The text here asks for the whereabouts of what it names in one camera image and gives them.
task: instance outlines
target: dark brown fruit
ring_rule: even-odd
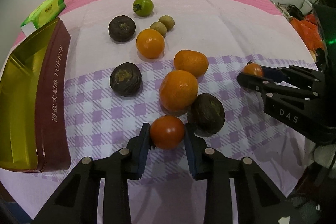
[[[142,75],[139,68],[129,62],[116,67],[110,77],[112,90],[122,96],[135,95],[140,89]]]
[[[109,24],[109,35],[118,42],[126,42],[132,38],[135,32],[135,23],[128,16],[118,16]]]
[[[225,123],[222,103],[209,93],[197,96],[190,112],[193,121],[208,137],[220,131]]]

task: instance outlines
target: cable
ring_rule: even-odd
[[[333,159],[331,161],[331,165],[328,168],[328,172],[326,173],[326,175],[325,175],[325,177],[324,177],[324,179],[323,179],[322,182],[324,182],[327,179],[327,177],[329,176],[332,168],[334,167],[335,161],[336,161],[336,150],[335,150],[335,153],[334,153],[334,157],[333,157]]]
[[[288,199],[291,199],[291,198],[305,198],[306,197],[306,193],[296,193],[296,194],[292,194],[292,195],[289,195],[287,198]]]

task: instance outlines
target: orange bag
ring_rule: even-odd
[[[310,23],[312,23],[314,25],[317,25],[316,18],[314,17],[313,14],[306,15],[305,20],[309,21]]]
[[[324,45],[316,25],[306,20],[297,20],[296,18],[293,18],[290,23],[299,34],[308,50],[314,51],[317,48],[324,50]]]

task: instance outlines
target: red cherry tomato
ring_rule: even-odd
[[[250,75],[256,75],[256,76],[264,76],[263,69],[256,63],[250,63],[247,64],[244,69],[243,73],[248,73]]]
[[[184,124],[171,115],[157,118],[151,125],[150,137],[153,143],[161,149],[173,149],[183,140]]]

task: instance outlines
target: plaid tablecloth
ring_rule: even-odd
[[[299,65],[315,68],[305,61],[267,59],[260,54],[246,57],[209,57],[209,69],[199,79],[199,92],[216,96],[225,109],[225,124],[220,132],[205,138],[208,146],[225,156],[240,159],[270,140],[291,131],[284,124],[263,113],[257,92],[239,86],[236,76],[249,60],[260,65],[278,67]],[[167,73],[174,69],[173,61],[137,64],[143,79],[142,90],[135,97],[116,95],[110,87],[114,68],[99,70],[67,80],[64,89],[64,113],[71,168],[65,172],[41,174],[43,178],[61,181],[85,156],[100,159],[127,145],[139,134],[144,122],[152,123],[165,115],[159,103],[159,87]],[[180,117],[183,122],[187,114]],[[145,173],[140,181],[148,184],[189,176],[183,143],[173,150],[151,150]]]

